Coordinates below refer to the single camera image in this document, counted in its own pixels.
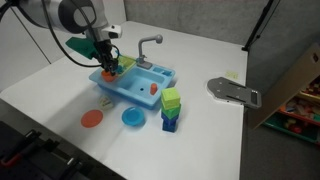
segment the orange toy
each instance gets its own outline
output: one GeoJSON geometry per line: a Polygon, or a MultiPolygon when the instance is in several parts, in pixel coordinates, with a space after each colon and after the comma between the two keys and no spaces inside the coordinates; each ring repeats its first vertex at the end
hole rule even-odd
{"type": "Polygon", "coordinates": [[[112,82],[117,78],[117,75],[111,76],[111,73],[105,70],[101,71],[101,76],[106,82],[112,82]]]}
{"type": "Polygon", "coordinates": [[[158,91],[158,86],[156,83],[152,83],[150,86],[150,94],[154,95],[158,91]]]}
{"type": "Polygon", "coordinates": [[[286,105],[282,105],[282,106],[280,107],[280,110],[285,112],[285,111],[286,111],[286,105]]]}

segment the blue plate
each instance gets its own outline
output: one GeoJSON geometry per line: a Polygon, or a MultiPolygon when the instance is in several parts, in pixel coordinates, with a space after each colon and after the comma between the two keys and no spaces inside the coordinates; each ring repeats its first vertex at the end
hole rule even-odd
{"type": "Polygon", "coordinates": [[[128,108],[122,114],[122,121],[129,126],[138,126],[140,124],[143,124],[143,111],[138,107],[128,108]]]}

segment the sink basin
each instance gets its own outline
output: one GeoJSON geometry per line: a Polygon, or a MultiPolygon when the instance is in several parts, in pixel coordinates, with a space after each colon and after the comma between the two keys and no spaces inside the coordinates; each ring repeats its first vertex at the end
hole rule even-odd
{"type": "Polygon", "coordinates": [[[160,99],[161,90],[168,87],[175,71],[158,65],[143,69],[134,65],[126,74],[112,82],[106,82],[101,77],[102,69],[96,70],[89,79],[98,83],[101,89],[111,91],[147,109],[153,109],[160,99]],[[156,83],[158,91],[150,94],[150,86],[156,83]]]}

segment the faucet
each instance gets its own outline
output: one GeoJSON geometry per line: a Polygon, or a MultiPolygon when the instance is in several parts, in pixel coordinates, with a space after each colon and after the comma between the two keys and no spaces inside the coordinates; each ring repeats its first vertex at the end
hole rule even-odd
{"type": "Polygon", "coordinates": [[[144,58],[146,56],[143,55],[143,53],[142,53],[142,43],[146,42],[146,41],[156,41],[157,44],[161,44],[162,40],[163,40],[163,37],[160,34],[158,34],[156,36],[142,38],[139,41],[139,44],[138,44],[138,46],[139,46],[139,57],[137,58],[137,61],[138,61],[137,66],[145,68],[145,69],[150,69],[151,66],[152,66],[152,63],[147,62],[147,61],[144,60],[144,58]]]}

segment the cable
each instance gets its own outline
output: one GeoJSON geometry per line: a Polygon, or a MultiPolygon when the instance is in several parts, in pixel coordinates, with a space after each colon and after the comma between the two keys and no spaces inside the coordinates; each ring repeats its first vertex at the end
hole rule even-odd
{"type": "Polygon", "coordinates": [[[0,22],[3,18],[3,15],[7,12],[7,10],[10,8],[10,6],[12,5],[12,2],[6,2],[4,5],[1,6],[0,8],[0,22]]]}
{"type": "MultiPolygon", "coordinates": [[[[82,14],[82,16],[83,16],[83,18],[84,18],[84,20],[86,21],[86,23],[87,23],[87,26],[88,26],[88,29],[89,29],[89,32],[90,32],[90,34],[91,34],[91,36],[92,36],[92,38],[93,38],[93,40],[95,41],[95,42],[98,42],[98,39],[97,39],[97,37],[96,37],[96,35],[95,35],[95,33],[94,33],[94,30],[93,30],[93,28],[92,28],[92,25],[91,25],[91,23],[90,23],[90,21],[89,21],[89,19],[88,19],[88,17],[87,17],[87,15],[85,14],[85,12],[82,10],[82,8],[80,8],[79,6],[78,6],[78,4],[77,3],[75,3],[73,0],[70,0],[71,2],[72,2],[72,4],[80,11],[80,13],[82,14]]],[[[115,45],[113,45],[113,44],[110,44],[110,43],[108,43],[110,46],[112,46],[112,47],[114,47],[114,48],[116,48],[117,49],[117,51],[120,53],[120,51],[119,51],[119,49],[118,49],[118,47],[117,46],[115,46],[115,45]]],[[[98,52],[100,53],[100,52],[102,52],[102,50],[101,50],[101,47],[100,46],[98,46],[98,52]]]]}
{"type": "Polygon", "coordinates": [[[87,23],[87,26],[88,26],[88,29],[89,29],[89,32],[94,40],[94,42],[98,42],[98,39],[97,39],[97,36],[95,35],[94,31],[93,31],[93,28],[92,28],[92,25],[87,17],[87,15],[84,13],[84,11],[82,10],[82,8],[80,8],[78,6],[78,4],[76,4],[73,0],[70,0],[71,3],[80,11],[80,13],[82,14],[82,17],[84,18],[84,20],[86,21],[87,23]]]}
{"type": "Polygon", "coordinates": [[[47,21],[47,24],[48,24],[48,27],[49,27],[49,30],[51,32],[51,35],[53,37],[53,39],[55,40],[55,42],[57,43],[57,45],[59,46],[60,50],[63,52],[63,54],[65,56],[68,57],[68,59],[70,61],[72,61],[73,63],[79,65],[79,66],[82,66],[82,67],[88,67],[88,68],[95,68],[95,67],[100,67],[101,65],[85,65],[85,64],[81,64],[79,62],[77,62],[76,60],[74,60],[67,52],[66,50],[62,47],[62,45],[60,44],[55,32],[53,31],[53,28],[52,28],[52,25],[51,25],[51,22],[50,22],[50,19],[49,19],[49,14],[48,14],[48,11],[47,11],[47,7],[46,7],[46,4],[44,2],[44,0],[41,0],[41,3],[42,3],[42,7],[43,7],[43,13],[44,13],[44,16],[45,16],[45,19],[47,21]]]}
{"type": "Polygon", "coordinates": [[[279,4],[280,4],[280,1],[278,1],[277,5],[274,7],[272,13],[270,14],[270,17],[269,19],[267,20],[266,24],[263,26],[263,28],[261,29],[260,33],[256,36],[255,40],[252,41],[252,43],[249,45],[249,46],[252,46],[260,37],[261,37],[261,34],[263,33],[263,31],[265,30],[265,28],[267,27],[267,25],[269,24],[269,21],[271,20],[274,12],[276,11],[276,9],[278,8],[279,4]]]}
{"type": "Polygon", "coordinates": [[[28,30],[28,28],[23,24],[23,22],[21,21],[20,17],[17,15],[17,13],[14,11],[14,9],[11,7],[10,8],[11,11],[14,13],[14,15],[16,16],[16,18],[19,20],[20,24],[22,25],[22,27],[24,28],[24,30],[26,30],[26,32],[29,34],[30,38],[32,39],[32,41],[34,42],[34,44],[38,47],[38,49],[41,51],[42,55],[46,58],[46,60],[48,61],[49,64],[52,64],[49,60],[49,58],[47,57],[47,55],[43,52],[43,50],[40,48],[38,42],[33,38],[33,36],[31,35],[30,31],[28,30]]]}

